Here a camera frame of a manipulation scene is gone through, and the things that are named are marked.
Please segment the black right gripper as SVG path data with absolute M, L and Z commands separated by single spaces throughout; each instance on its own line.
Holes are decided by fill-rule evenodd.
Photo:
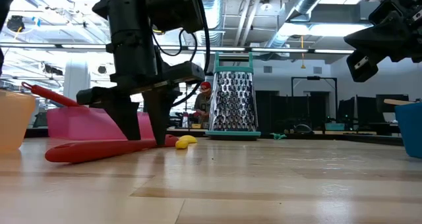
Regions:
M 374 76 L 387 57 L 393 63 L 405 58 L 422 62 L 422 0 L 391 1 L 395 10 L 380 23 L 344 37 L 355 48 L 346 59 L 354 82 Z

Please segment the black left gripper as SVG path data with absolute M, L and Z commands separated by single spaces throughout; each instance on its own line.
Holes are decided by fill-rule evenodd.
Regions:
M 123 49 L 114 49 L 113 58 L 115 73 L 109 78 L 116 85 L 81 90 L 76 95 L 77 103 L 101 104 L 127 140 L 140 140 L 139 102 L 132 102 L 131 96 L 142 93 L 156 143 L 164 146 L 170 110 L 181 95 L 176 87 L 180 83 L 203 82 L 204 70 L 191 61 L 171 66 L 154 45 L 126 45 Z

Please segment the yellow silicone spoon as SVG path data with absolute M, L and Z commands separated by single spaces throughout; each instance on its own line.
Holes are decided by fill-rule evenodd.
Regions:
M 178 141 L 175 143 L 175 147 L 178 150 L 187 149 L 189 144 L 196 144 L 198 141 L 194 136 L 191 135 L 184 135 L 179 137 Z

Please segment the dark red solid spoon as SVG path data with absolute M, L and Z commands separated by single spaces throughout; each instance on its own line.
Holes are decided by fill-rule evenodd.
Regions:
M 83 163 L 159 148 L 155 139 L 71 142 L 50 148 L 45 159 L 55 163 Z

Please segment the red slotted spoon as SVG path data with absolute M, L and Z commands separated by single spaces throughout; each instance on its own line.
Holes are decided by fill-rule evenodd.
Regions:
M 39 95 L 39 96 L 46 98 L 46 99 L 50 99 L 50 100 L 57 102 L 57 103 L 59 103 L 63 106 L 66 106 L 66 107 L 78 107 L 79 106 L 79 104 L 76 101 L 74 101 L 70 98 L 67 98 L 65 96 L 62 96 L 62 95 L 60 95 L 56 92 L 53 92 L 52 90 L 49 90 L 47 88 L 43 88 L 43 87 L 38 86 L 38 85 L 31 85 L 31 84 L 28 84 L 27 82 L 22 82 L 21 85 L 24 88 L 29 89 L 33 94 Z

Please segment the person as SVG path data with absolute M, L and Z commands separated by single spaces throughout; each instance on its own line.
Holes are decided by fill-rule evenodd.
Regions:
M 210 112 L 210 100 L 212 95 L 212 87 L 209 82 L 202 82 L 200 84 L 200 93 L 196 97 L 194 106 L 194 116 L 198 117 L 201 124 L 207 123 Z

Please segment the pink plastic bin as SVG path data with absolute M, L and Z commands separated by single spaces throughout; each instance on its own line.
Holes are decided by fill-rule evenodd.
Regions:
M 137 112 L 142 139 L 153 139 L 147 113 Z M 48 134 L 65 140 L 100 140 L 125 135 L 105 110 L 99 108 L 62 107 L 47 111 Z

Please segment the white building pillar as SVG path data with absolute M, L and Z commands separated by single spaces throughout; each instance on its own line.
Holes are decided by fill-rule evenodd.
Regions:
M 79 91 L 89 89 L 90 70 L 88 62 L 81 58 L 69 59 L 65 65 L 63 95 L 76 101 Z

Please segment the teal metal box grater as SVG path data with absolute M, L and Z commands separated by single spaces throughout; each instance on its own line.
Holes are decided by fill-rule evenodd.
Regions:
M 215 54 L 207 137 L 213 140 L 257 140 L 258 115 L 253 55 Z

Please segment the long strip light bar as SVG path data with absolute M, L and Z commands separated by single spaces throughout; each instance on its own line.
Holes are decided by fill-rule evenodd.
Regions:
M 0 47 L 23 48 L 23 49 L 60 49 L 60 50 L 87 50 L 105 51 L 106 46 L 101 44 L 50 44 L 50 43 L 0 43 Z M 205 46 L 173 46 L 163 45 L 165 51 L 206 51 Z M 310 54 L 335 54 L 349 55 L 353 53 L 350 49 L 312 49 L 312 48 L 269 48 L 269 47 L 210 47 L 211 52 L 254 52 L 254 53 L 310 53 Z

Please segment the blue plastic bin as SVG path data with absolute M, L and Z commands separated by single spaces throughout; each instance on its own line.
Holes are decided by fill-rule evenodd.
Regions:
M 399 105 L 395 112 L 406 153 L 422 159 L 422 103 Z

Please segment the orange plastic bin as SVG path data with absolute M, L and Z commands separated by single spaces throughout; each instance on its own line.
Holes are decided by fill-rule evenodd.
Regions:
M 35 105 L 34 96 L 0 90 L 0 150 L 20 148 Z

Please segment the black metal gantry frame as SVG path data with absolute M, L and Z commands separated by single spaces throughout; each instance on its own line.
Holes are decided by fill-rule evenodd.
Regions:
M 335 95 L 335 109 L 334 109 L 334 111 L 336 113 L 335 118 L 337 118 L 337 116 L 338 116 L 338 79 L 337 78 L 320 77 L 320 76 L 292 76 L 291 77 L 291 97 L 293 97 L 293 98 L 295 97 L 294 96 L 295 86 L 293 85 L 295 79 L 315 80 L 315 81 L 316 80 L 324 80 L 327 84 L 329 84 L 327 80 L 333 80 L 334 81 L 334 91 L 335 91 L 334 92 L 334 95 Z

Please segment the black metal table frame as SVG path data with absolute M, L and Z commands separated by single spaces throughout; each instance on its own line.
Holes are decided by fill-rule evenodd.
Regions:
M 173 136 L 184 136 L 191 135 L 198 138 L 206 138 L 205 130 L 201 129 L 170 129 L 167 134 Z M 261 132 L 259 138 L 261 139 L 274 139 L 274 135 L 282 135 L 281 132 L 276 133 L 265 133 Z M 123 135 L 117 138 L 100 138 L 100 140 L 126 140 Z M 27 128 L 24 134 L 24 138 L 49 138 L 47 127 L 42 128 Z M 360 142 L 368 144 L 383 144 L 387 146 L 404 146 L 401 137 L 394 136 L 381 136 L 376 134 L 369 134 L 369 131 L 365 132 L 353 132 L 353 131 L 314 131 L 314 134 L 299 134 L 299 133 L 285 133 L 282 140 L 339 140 L 349 142 Z

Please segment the wide silver ventilation duct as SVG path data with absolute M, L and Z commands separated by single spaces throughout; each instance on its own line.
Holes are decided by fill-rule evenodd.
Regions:
M 224 0 L 202 0 L 211 46 L 222 46 L 223 44 L 223 2 Z

